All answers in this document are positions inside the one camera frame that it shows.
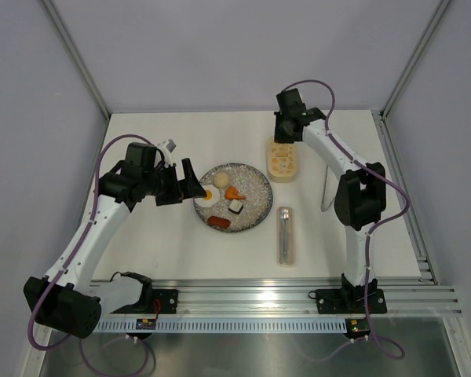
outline metal floor panel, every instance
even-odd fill
[[[374,343],[360,342],[347,346],[327,362],[311,361],[346,342],[340,334],[155,334],[147,343],[157,360],[155,377],[459,376],[442,320],[378,319],[375,326],[379,334],[405,347],[406,359],[390,360]],[[51,342],[59,336],[53,336]],[[102,372],[129,374],[141,365],[143,351],[129,340],[105,346],[116,336],[91,335],[83,342],[84,350],[93,366]],[[151,375],[151,370],[150,364],[142,375]],[[82,363],[78,339],[70,339],[46,354],[40,376],[94,374]]]

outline sausage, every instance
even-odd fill
[[[210,216],[210,218],[207,219],[207,224],[216,225],[220,228],[227,229],[230,226],[230,220],[226,218],[219,218],[218,216]]]

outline orange food item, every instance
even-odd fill
[[[234,186],[230,186],[229,188],[227,188],[227,191],[225,191],[225,199],[228,199],[228,200],[234,200],[234,199],[245,200],[246,197],[239,195],[239,193],[237,192],[237,188],[235,188]]]
[[[216,225],[220,228],[227,229],[230,226],[230,220],[226,218],[219,218],[218,216],[210,216],[207,219],[208,225]]]

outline white ball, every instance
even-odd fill
[[[213,182],[219,189],[224,189],[230,185],[230,176],[224,171],[221,171],[214,175]]]

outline egg yolk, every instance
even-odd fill
[[[213,197],[213,193],[210,190],[206,190],[206,197],[203,198],[204,200],[209,200]]]

